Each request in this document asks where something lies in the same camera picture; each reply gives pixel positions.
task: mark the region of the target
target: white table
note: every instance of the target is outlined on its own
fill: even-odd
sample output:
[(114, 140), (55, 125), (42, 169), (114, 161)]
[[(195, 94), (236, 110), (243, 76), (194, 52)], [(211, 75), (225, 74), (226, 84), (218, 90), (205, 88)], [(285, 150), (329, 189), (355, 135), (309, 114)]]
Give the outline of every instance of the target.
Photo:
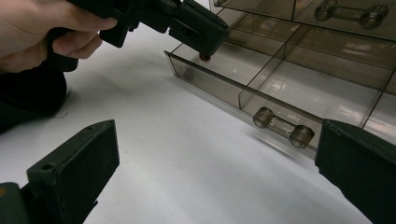
[(87, 224), (370, 223), (312, 158), (268, 147), (250, 116), (174, 77), (163, 51), (178, 44), (140, 25), (80, 61), (56, 118), (0, 134), (0, 183), (24, 186), (31, 165), (114, 119), (120, 167)]

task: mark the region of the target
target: human hand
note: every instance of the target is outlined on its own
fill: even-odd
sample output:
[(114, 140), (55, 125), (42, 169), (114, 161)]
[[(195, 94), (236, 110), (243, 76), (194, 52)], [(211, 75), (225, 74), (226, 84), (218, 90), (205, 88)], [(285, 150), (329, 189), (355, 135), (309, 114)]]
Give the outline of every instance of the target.
[(55, 53), (87, 59), (102, 44), (97, 34), (117, 24), (66, 0), (0, 0), (0, 73), (18, 73), (47, 60), (47, 33), (55, 27), (73, 31), (56, 38)]

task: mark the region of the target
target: black handle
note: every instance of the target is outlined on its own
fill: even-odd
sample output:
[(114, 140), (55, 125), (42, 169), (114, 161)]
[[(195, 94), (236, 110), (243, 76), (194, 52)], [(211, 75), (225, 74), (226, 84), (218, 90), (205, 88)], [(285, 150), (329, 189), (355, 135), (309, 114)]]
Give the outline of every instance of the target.
[(78, 59), (65, 57), (63, 55), (53, 52), (52, 42), (55, 38), (64, 35), (67, 31), (65, 28), (54, 28), (48, 33), (48, 63), (49, 65), (60, 72), (72, 72), (78, 66)]

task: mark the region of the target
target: transparent drawer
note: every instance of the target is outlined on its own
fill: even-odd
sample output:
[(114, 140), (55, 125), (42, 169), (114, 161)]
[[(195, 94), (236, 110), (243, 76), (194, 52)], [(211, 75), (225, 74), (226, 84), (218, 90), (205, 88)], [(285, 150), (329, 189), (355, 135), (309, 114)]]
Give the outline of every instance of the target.
[(230, 36), (211, 58), (180, 45), (175, 75), (315, 152), (324, 119), (395, 143), (396, 43), (224, 8)]
[(393, 0), (215, 0), (218, 7), (396, 40)]

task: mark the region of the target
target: finger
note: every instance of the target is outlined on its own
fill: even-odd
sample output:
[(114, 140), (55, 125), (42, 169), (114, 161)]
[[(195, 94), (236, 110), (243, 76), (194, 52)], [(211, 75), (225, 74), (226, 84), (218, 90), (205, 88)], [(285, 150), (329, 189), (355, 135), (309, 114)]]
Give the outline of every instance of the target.
[(0, 58), (0, 73), (19, 73), (38, 67), (47, 59), (45, 41), (18, 53), (9, 54)]
[(69, 52), (85, 47), (96, 35), (97, 32), (70, 31), (63, 36), (56, 38), (52, 43), (52, 48), (55, 53), (65, 55)]
[(93, 40), (81, 49), (74, 50), (64, 56), (76, 59), (87, 59), (102, 45), (102, 39), (96, 35)]
[(53, 2), (46, 13), (52, 20), (53, 27), (64, 27), (76, 31), (108, 30), (117, 24), (115, 19), (102, 19), (67, 1)]

